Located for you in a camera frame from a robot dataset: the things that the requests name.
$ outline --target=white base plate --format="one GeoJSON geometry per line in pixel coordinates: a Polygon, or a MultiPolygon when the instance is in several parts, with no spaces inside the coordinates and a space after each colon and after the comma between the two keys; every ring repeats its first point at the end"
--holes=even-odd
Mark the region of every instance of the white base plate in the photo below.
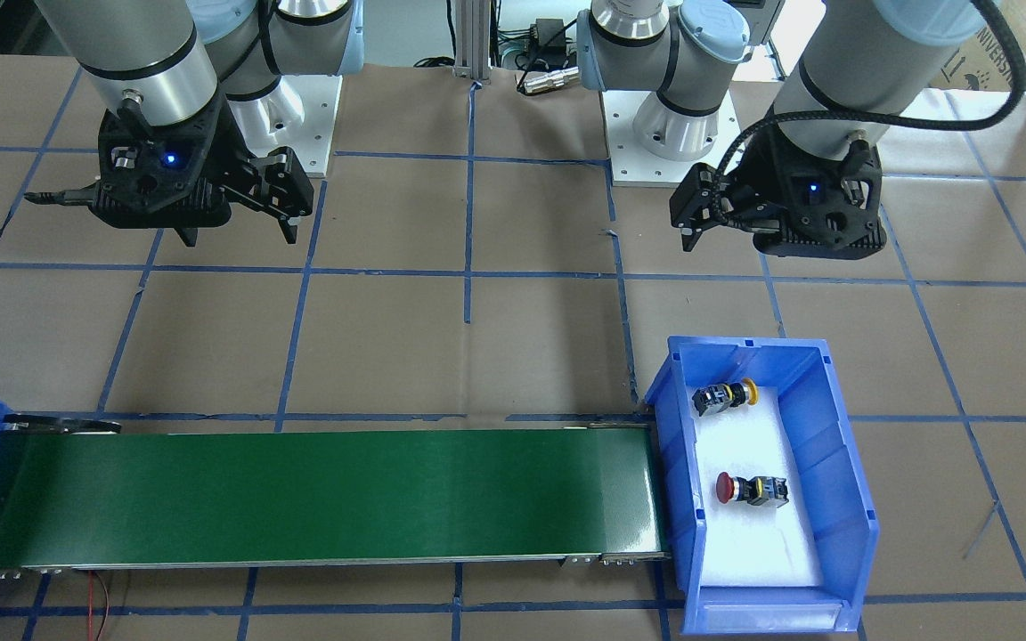
{"type": "Polygon", "coordinates": [[[287,145],[295,150],[303,170],[311,178],[325,178],[330,161],[330,143],[334,136],[334,114],[339,113],[339,93],[342,76],[287,76],[288,82],[303,101],[303,125],[288,127],[278,132],[277,144],[266,141],[246,141],[247,147],[258,157],[266,157],[276,147],[287,145]]]}
{"type": "MultiPolygon", "coordinates": [[[[734,115],[731,93],[723,96],[719,106],[719,132],[715,144],[701,159],[677,162],[662,159],[652,154],[639,144],[638,135],[631,130],[631,121],[636,117],[639,106],[650,91],[604,91],[604,131],[607,133],[607,154],[611,158],[611,184],[622,187],[668,187],[678,186],[680,179],[697,162],[717,165],[725,149],[739,136],[742,129],[734,115]]],[[[738,166],[742,152],[736,154],[727,171],[738,166]]]]}

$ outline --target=table surface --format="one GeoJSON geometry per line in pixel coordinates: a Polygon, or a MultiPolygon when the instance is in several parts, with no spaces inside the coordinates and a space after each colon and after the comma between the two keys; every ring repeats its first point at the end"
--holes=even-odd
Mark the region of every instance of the table surface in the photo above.
{"type": "MultiPolygon", "coordinates": [[[[988,131],[892,130],[893,242],[834,263],[729,230],[683,254],[668,190],[610,187],[598,96],[513,82],[347,78],[301,243],[238,210],[187,250],[22,202],[90,182],[102,105],[72,59],[0,57],[0,398],[130,434],[649,422],[669,334],[823,337],[882,526],[859,637],[1026,638],[1026,98],[988,131]]],[[[741,121],[777,90],[736,84],[741,121]]],[[[683,605],[666,569],[112,572],[106,636],[657,640],[683,605]]],[[[77,636],[85,599],[78,573],[0,582],[0,638],[77,636]]]]}

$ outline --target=conveyor belt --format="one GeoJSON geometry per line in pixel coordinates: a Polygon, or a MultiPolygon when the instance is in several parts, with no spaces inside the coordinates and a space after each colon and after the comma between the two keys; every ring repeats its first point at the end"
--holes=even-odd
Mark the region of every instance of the conveyor belt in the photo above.
{"type": "Polygon", "coordinates": [[[0,569],[659,557],[642,429],[0,435],[0,569]]]}

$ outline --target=electrical cable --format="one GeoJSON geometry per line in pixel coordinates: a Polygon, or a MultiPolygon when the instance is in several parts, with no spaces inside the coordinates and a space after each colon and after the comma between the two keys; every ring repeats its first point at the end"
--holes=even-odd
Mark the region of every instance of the electrical cable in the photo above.
{"type": "MultiPolygon", "coordinates": [[[[978,120],[933,120],[932,118],[907,118],[901,115],[878,114],[862,111],[806,111],[791,112],[785,114],[766,115],[753,125],[748,126],[731,143],[727,151],[723,154],[723,159],[719,161],[715,171],[715,178],[720,179],[725,175],[725,168],[734,159],[734,154],[742,144],[746,143],[754,133],[765,129],[771,125],[780,125],[783,122],[800,122],[815,120],[846,120],[856,122],[872,122],[877,125],[904,126],[908,129],[928,129],[934,131],[980,131],[987,127],[998,125],[1003,118],[1008,118],[1014,112],[1019,102],[1026,91],[1026,63],[1023,61],[1023,50],[1016,41],[1016,36],[1009,27],[1009,22],[996,7],[992,0],[970,0],[977,11],[984,17],[989,31],[996,37],[1000,44],[1004,59],[1009,62],[1013,78],[1011,78],[1011,90],[1009,97],[1000,106],[1000,109],[986,118],[978,120]]],[[[721,190],[712,190],[712,203],[709,207],[710,215],[721,224],[725,224],[727,218],[723,207],[721,207],[723,194],[721,190]]]]}
{"type": "Polygon", "coordinates": [[[448,26],[448,47],[457,58],[457,34],[453,33],[453,0],[445,0],[445,26],[448,26]]]}
{"type": "Polygon", "coordinates": [[[423,57],[421,61],[416,62],[415,66],[420,69],[451,68],[453,66],[453,58],[449,56],[423,57]]]}
{"type": "Polygon", "coordinates": [[[525,59],[529,62],[527,65],[525,65],[524,73],[521,74],[521,80],[518,80],[516,82],[516,89],[518,93],[524,93],[524,80],[529,76],[529,68],[532,68],[532,65],[537,65],[537,61],[539,59],[537,53],[541,51],[541,49],[549,48],[549,45],[553,44],[554,40],[557,40],[557,38],[561,36],[561,34],[565,33],[575,24],[578,24],[577,17],[573,17],[573,19],[570,19],[568,24],[562,26],[561,30],[559,30],[557,33],[554,33],[553,37],[550,37],[550,39],[547,40],[545,44],[539,44],[537,47],[534,48],[534,50],[530,50],[530,52],[526,54],[525,59]]]}

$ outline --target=white foam insert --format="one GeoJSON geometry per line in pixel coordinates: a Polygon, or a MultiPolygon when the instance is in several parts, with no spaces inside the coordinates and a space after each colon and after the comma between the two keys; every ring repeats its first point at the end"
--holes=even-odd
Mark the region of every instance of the white foam insert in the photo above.
{"type": "Polygon", "coordinates": [[[759,388],[756,405],[696,418],[696,456],[707,518],[702,584],[712,587],[815,587],[822,568],[802,503],[801,481],[779,414],[778,390],[759,388]],[[790,503],[781,508],[719,503],[719,472],[749,479],[782,477],[790,503]]]}

